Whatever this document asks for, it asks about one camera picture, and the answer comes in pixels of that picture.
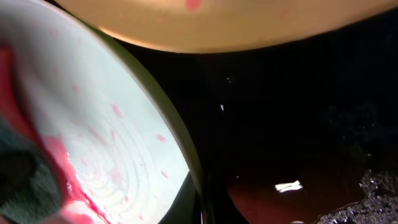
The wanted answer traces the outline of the green orange sponge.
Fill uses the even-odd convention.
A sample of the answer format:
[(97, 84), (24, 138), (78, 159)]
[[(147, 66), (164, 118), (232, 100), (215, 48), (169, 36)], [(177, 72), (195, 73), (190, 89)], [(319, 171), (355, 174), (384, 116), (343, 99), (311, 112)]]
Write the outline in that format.
[(39, 145), (1, 118), (1, 216), (38, 223), (61, 209), (64, 196)]

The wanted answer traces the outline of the yellow plate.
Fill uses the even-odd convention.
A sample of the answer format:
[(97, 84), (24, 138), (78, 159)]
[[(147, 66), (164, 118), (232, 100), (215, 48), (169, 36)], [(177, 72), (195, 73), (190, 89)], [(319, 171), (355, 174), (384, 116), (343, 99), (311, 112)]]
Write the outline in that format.
[(58, 0), (74, 16), (130, 44), (167, 52), (258, 49), (339, 29), (396, 0)]

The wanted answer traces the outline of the light blue plate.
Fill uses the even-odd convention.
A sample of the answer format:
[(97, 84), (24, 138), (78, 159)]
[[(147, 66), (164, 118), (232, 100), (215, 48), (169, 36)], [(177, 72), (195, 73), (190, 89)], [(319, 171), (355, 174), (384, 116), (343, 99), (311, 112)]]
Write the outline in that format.
[(64, 196), (38, 223), (205, 223), (200, 162), (167, 95), (45, 1), (1, 2), (1, 118), (39, 145)]

